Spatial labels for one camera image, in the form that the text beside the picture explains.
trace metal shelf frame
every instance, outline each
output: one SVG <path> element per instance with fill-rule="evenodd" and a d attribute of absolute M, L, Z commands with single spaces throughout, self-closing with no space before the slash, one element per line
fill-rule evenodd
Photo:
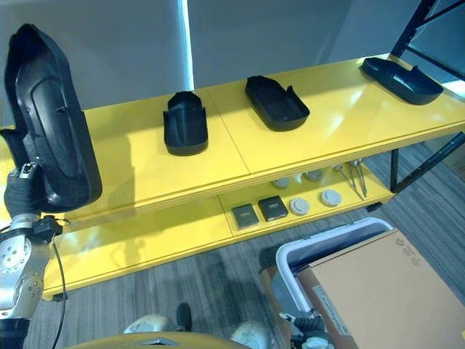
<path fill-rule="evenodd" d="M 407 50 L 430 62 L 431 64 L 436 65 L 438 68 L 455 76 L 456 78 L 465 81 L 465 73 L 463 71 L 454 68 L 453 66 L 441 61 L 436 57 L 428 55 L 422 49 L 419 49 L 417 46 L 411 43 L 418 29 L 423 28 L 425 25 L 440 19 L 446 13 L 449 13 L 450 11 L 465 4 L 465 0 L 460 0 L 444 8 L 438 13 L 429 16 L 429 13 L 431 12 L 431 9 L 436 3 L 436 1 L 437 0 L 421 0 L 421 3 L 419 4 L 412 18 L 408 22 L 403 33 L 400 35 L 396 44 L 392 48 L 391 55 L 400 58 L 400 56 L 402 56 L 402 54 Z M 463 132 L 459 132 L 452 140 L 450 140 L 441 149 L 439 149 L 438 152 L 429 157 L 422 165 L 417 167 L 400 182 L 397 181 L 397 171 L 399 167 L 399 149 L 393 149 L 391 151 L 391 192 L 393 192 L 394 194 L 400 193 L 402 190 L 406 189 L 410 184 L 415 182 L 418 178 L 420 178 L 430 169 L 439 164 L 442 160 L 444 160 L 447 156 L 449 156 L 452 152 L 454 152 L 463 144 L 465 144 L 465 134 Z M 381 203 L 371 205 L 367 208 L 367 210 L 369 212 L 373 211 L 379 208 L 381 205 Z"/>

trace small square box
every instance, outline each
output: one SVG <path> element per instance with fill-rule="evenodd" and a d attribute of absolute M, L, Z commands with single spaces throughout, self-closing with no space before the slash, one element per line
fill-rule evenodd
<path fill-rule="evenodd" d="M 259 222 L 259 218 L 256 216 L 251 204 L 234 207 L 232 210 L 239 229 L 252 227 Z"/>
<path fill-rule="evenodd" d="M 267 222 L 283 218 L 289 213 L 279 195 L 259 200 L 259 207 Z"/>

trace white wall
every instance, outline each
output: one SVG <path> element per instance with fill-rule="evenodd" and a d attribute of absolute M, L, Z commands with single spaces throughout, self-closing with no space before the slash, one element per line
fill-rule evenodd
<path fill-rule="evenodd" d="M 47 33 L 67 55 L 82 108 L 185 88 L 174 0 L 3 0 L 0 23 L 0 100 L 7 43 L 23 23 Z"/>
<path fill-rule="evenodd" d="M 441 0 L 437 11 L 453 1 Z M 68 56 L 83 108 L 186 89 L 177 3 L 0 0 L 0 71 L 10 35 L 21 24 L 33 23 Z M 418 3 L 188 0 L 195 87 L 389 52 Z M 448 20 L 432 23 L 416 43 L 464 66 L 464 16 L 465 9 L 460 9 Z M 405 57 L 427 73 L 436 72 Z M 0 84 L 0 108 L 5 99 Z"/>
<path fill-rule="evenodd" d="M 391 50 L 419 0 L 189 0 L 196 87 Z"/>

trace yellow surface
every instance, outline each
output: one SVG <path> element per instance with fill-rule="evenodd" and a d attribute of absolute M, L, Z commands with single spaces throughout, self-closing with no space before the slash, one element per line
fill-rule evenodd
<path fill-rule="evenodd" d="M 363 76 L 358 69 L 362 61 L 271 75 L 284 87 L 292 84 L 311 110 L 307 121 L 289 132 L 273 132 L 262 123 L 244 91 L 245 80 L 198 90 L 208 115 L 209 147 L 195 156 L 169 155 L 163 143 L 162 113 L 171 95 L 86 111 L 103 195 L 65 215 L 73 222 L 72 229 L 373 155 L 465 127 L 465 103 L 451 92 L 428 105 L 410 105 Z M 0 143 L 2 193 L 13 165 Z M 3 202 L 0 205 L 0 219 L 8 222 Z"/>
<path fill-rule="evenodd" d="M 344 173 L 349 177 L 347 168 L 344 168 Z M 390 193 L 387 193 L 387 189 L 383 184 L 376 178 L 376 176 L 370 172 L 365 166 L 363 166 L 363 174 L 365 178 L 365 184 L 368 191 L 368 199 L 371 202 L 385 202 L 392 197 Z M 268 231 L 269 229 L 279 230 L 291 223 L 296 224 L 299 219 L 308 220 L 307 216 L 296 216 L 289 209 L 289 204 L 293 198 L 304 198 L 310 204 L 310 215 L 312 219 L 320 219 L 325 217 L 330 212 L 336 214 L 338 211 L 347 211 L 353 209 L 354 205 L 366 206 L 368 205 L 365 200 L 362 199 L 348 186 L 344 181 L 343 177 L 334 171 L 332 167 L 324 169 L 324 175 L 321 181 L 310 182 L 303 176 L 302 178 L 295 177 L 291 178 L 291 183 L 286 189 L 278 189 L 271 182 L 262 183 L 255 185 L 251 188 L 244 188 L 229 193 L 219 195 L 219 199 L 222 203 L 223 209 L 226 212 L 226 218 L 232 234 L 234 236 L 256 233 L 259 231 Z M 355 181 L 358 192 L 362 195 L 359 182 Z M 332 189 L 337 191 L 342 196 L 342 202 L 340 205 L 334 208 L 328 208 L 321 200 L 320 193 L 324 190 Z M 273 195 L 279 195 L 283 200 L 283 203 L 288 208 L 289 214 L 287 217 L 274 220 L 271 222 L 265 222 L 262 212 L 260 211 L 258 200 L 262 198 L 268 198 Z M 250 204 L 254 206 L 254 210 L 259 216 L 259 225 L 250 227 L 247 229 L 238 229 L 234 214 L 231 209 L 237 206 Z"/>
<path fill-rule="evenodd" d="M 366 156 L 465 125 L 465 103 L 451 92 L 427 105 L 411 105 L 364 76 L 359 70 L 362 62 L 270 75 L 285 88 L 292 85 L 310 109 L 305 123 L 289 132 L 270 131 L 264 125 L 244 92 L 246 80 L 207 90 L 251 172 L 310 165 L 347 153 Z"/>
<path fill-rule="evenodd" d="M 341 181 L 339 174 L 326 169 L 320 183 L 302 179 L 285 190 L 269 183 L 237 192 L 212 196 L 168 209 L 140 214 L 120 222 L 106 223 L 57 237 L 68 289 L 94 284 L 144 268 L 232 244 L 292 225 L 317 220 L 375 202 L 386 202 L 390 193 L 367 169 L 364 169 L 368 198 L 364 201 Z M 343 197 L 341 205 L 326 207 L 318 201 L 322 190 L 332 188 Z M 310 213 L 265 222 L 256 202 L 259 198 L 281 195 L 286 204 L 293 197 L 306 198 Z M 260 223 L 238 232 L 230 209 L 238 204 L 254 203 Z M 61 293 L 61 279 L 52 258 L 45 274 L 44 297 Z"/>
<path fill-rule="evenodd" d="M 364 201 L 334 172 L 321 188 L 303 180 L 301 186 L 277 192 L 267 183 L 465 127 L 465 103 L 451 92 L 428 105 L 410 105 L 363 76 L 358 69 L 362 61 L 272 75 L 284 87 L 292 84 L 311 110 L 307 121 L 289 132 L 272 132 L 262 123 L 247 99 L 245 81 L 197 91 L 207 110 L 209 147 L 190 157 L 169 155 L 163 143 L 162 117 L 171 95 L 86 111 L 104 191 L 95 203 L 65 214 L 73 222 L 67 229 L 74 230 L 58 238 L 68 286 L 93 284 L 389 200 L 392 194 L 371 174 Z M 12 168 L 2 141 L 1 195 Z M 317 199 L 322 188 L 330 187 L 344 197 L 334 209 Z M 294 194 L 307 198 L 311 213 L 237 231 L 231 206 L 276 193 L 286 204 Z M 3 202 L 0 220 L 9 223 Z M 52 261 L 46 272 L 46 297 L 60 292 L 59 283 Z"/>

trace black cable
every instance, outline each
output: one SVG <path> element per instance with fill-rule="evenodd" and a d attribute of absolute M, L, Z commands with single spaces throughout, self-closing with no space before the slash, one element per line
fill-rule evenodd
<path fill-rule="evenodd" d="M 57 336 L 55 337 L 55 341 L 54 341 L 53 346 L 52 346 L 52 349 L 55 349 L 55 347 L 57 346 L 57 343 L 58 343 L 58 339 L 60 338 L 60 335 L 61 335 L 61 329 L 63 328 L 63 321 L 65 320 L 66 283 L 65 283 L 65 273 L 63 272 L 63 266 L 61 264 L 60 255 L 58 254 L 58 249 L 57 249 L 57 245 L 55 244 L 54 237 L 52 238 L 52 246 L 53 246 L 53 251 L 55 253 L 55 256 L 57 256 L 58 266 L 60 267 L 61 282 L 62 282 L 62 286 L 63 286 L 63 306 L 62 306 L 62 309 L 61 309 L 60 325 L 58 326 Z"/>

